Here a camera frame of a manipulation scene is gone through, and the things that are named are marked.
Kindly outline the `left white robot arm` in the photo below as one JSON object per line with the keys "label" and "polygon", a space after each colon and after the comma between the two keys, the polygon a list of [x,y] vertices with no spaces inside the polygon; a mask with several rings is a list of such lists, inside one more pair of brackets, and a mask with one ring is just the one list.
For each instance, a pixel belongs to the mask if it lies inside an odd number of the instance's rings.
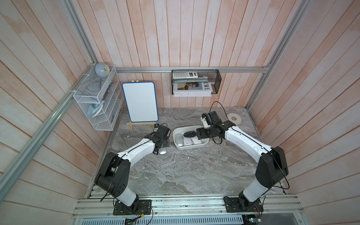
{"label": "left white robot arm", "polygon": [[158,155],[170,134],[167,123],[155,124],[153,132],[133,147],[123,152],[106,154],[96,175],[95,184],[122,205],[137,207],[139,197],[128,187],[130,169],[147,155]]}

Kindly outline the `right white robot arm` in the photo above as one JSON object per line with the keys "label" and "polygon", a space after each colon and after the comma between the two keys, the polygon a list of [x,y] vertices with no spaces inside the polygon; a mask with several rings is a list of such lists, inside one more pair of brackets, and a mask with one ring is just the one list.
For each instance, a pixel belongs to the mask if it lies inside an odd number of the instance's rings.
{"label": "right white robot arm", "polygon": [[232,142],[257,163],[255,179],[239,194],[242,205],[258,200],[289,174],[285,152],[282,148],[266,145],[242,131],[230,121],[201,127],[196,130],[198,139],[219,137]]}

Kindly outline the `black computer mouse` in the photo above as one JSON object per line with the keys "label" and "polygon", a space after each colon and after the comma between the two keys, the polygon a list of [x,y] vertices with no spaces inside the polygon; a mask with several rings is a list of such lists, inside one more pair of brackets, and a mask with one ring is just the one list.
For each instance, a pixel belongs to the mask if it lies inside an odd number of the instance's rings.
{"label": "black computer mouse", "polygon": [[196,137],[197,133],[195,131],[187,131],[183,134],[186,138],[193,138]]}

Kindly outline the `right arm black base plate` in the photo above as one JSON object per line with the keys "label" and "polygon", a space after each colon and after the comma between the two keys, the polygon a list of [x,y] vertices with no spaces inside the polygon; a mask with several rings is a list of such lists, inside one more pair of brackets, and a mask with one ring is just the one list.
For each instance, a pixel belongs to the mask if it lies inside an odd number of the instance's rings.
{"label": "right arm black base plate", "polygon": [[225,208],[227,213],[236,213],[236,212],[253,212],[253,213],[262,213],[263,204],[261,203],[260,198],[254,202],[249,202],[247,199],[242,197],[228,197],[223,198],[225,203]]}

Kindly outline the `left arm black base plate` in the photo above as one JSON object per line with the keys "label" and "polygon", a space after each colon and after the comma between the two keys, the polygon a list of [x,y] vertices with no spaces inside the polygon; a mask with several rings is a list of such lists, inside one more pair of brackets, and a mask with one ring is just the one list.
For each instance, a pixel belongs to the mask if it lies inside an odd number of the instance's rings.
{"label": "left arm black base plate", "polygon": [[116,200],[114,203],[114,216],[150,215],[152,214],[152,200],[135,200],[131,206]]}

